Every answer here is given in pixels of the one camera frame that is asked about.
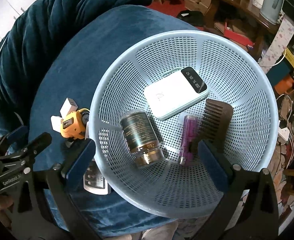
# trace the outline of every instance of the table leg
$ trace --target table leg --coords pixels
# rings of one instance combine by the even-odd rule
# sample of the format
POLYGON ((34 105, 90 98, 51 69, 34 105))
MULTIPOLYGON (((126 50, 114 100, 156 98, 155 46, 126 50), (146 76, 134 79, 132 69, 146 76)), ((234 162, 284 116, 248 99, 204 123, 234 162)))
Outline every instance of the table leg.
POLYGON ((253 46, 253 49, 249 52, 249 54, 257 61, 261 57, 262 49, 263 49, 263 41, 265 36, 265 30, 263 27, 259 28, 258 36, 253 46))
POLYGON ((205 24, 207 28, 214 28, 214 18, 215 14, 219 8, 219 0, 211 0, 211 4, 208 8, 208 11, 206 12, 204 16, 205 24))

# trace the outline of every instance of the person's hand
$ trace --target person's hand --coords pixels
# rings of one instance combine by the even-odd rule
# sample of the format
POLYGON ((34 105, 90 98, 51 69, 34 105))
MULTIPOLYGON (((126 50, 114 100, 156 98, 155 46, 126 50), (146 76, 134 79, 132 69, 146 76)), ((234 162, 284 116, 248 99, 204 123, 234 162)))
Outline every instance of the person's hand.
POLYGON ((11 221, 4 210, 9 208, 13 203, 13 199, 10 196, 0 195, 0 221, 7 228, 10 227, 11 221))

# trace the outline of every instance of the metal screw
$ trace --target metal screw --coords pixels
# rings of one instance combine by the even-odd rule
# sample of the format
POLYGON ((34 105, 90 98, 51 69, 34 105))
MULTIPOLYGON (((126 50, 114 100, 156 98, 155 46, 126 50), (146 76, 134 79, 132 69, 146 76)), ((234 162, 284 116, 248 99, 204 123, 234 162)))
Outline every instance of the metal screw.
POLYGON ((54 171, 57 171, 57 170, 60 169, 61 166, 62 166, 62 165, 61 165, 60 163, 56 163, 56 164, 53 166, 53 170, 54 170, 54 171))
POLYGON ((27 167, 27 168, 24 169, 24 173, 25 174, 28 174, 29 172, 30 172, 30 168, 29 167, 27 167))
POLYGON ((232 165, 232 168, 235 170, 235 171, 240 171, 241 170, 241 166, 239 164, 234 164, 232 165))
POLYGON ((265 175, 268 175, 269 174, 269 170, 266 169, 266 168, 265 169, 262 169, 262 173, 265 174, 265 175))

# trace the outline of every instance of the blue velvet fabric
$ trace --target blue velvet fabric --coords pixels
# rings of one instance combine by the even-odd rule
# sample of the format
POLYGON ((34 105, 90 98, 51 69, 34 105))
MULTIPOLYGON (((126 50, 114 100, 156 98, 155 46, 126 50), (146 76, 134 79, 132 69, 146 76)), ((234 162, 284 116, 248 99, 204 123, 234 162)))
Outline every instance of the blue velvet fabric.
MULTIPOLYGON (((36 158, 35 170, 62 163, 73 148, 52 130, 66 99, 89 108, 107 68, 126 49, 149 36, 195 28, 171 16, 135 4, 151 0, 39 0, 18 19, 0 56, 0 132, 29 124, 29 140, 46 131, 52 144, 36 158)), ((103 237, 135 233, 168 223, 131 205, 116 192, 99 196, 80 186, 71 197, 103 237)), ((47 192, 50 208, 63 227, 47 192)))

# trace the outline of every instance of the brown wooden desk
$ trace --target brown wooden desk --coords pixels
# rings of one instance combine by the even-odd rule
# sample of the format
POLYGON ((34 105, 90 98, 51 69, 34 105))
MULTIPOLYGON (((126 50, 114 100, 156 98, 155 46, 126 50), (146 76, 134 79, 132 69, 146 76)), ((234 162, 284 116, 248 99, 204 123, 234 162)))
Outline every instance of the brown wooden desk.
POLYGON ((204 17, 205 30, 207 31, 216 33, 214 29, 214 17, 219 8, 220 1, 226 2, 238 9, 241 9, 246 14, 252 16, 258 22, 260 26, 258 36, 255 40, 253 50, 250 51, 250 55, 255 60, 258 60, 261 56, 262 44, 265 33, 270 32, 272 34, 276 34, 279 29, 279 25, 273 25, 271 22, 268 22, 265 18, 263 18, 260 15, 260 9, 258 9, 252 4, 253 0, 211 0, 211 4, 204 17))

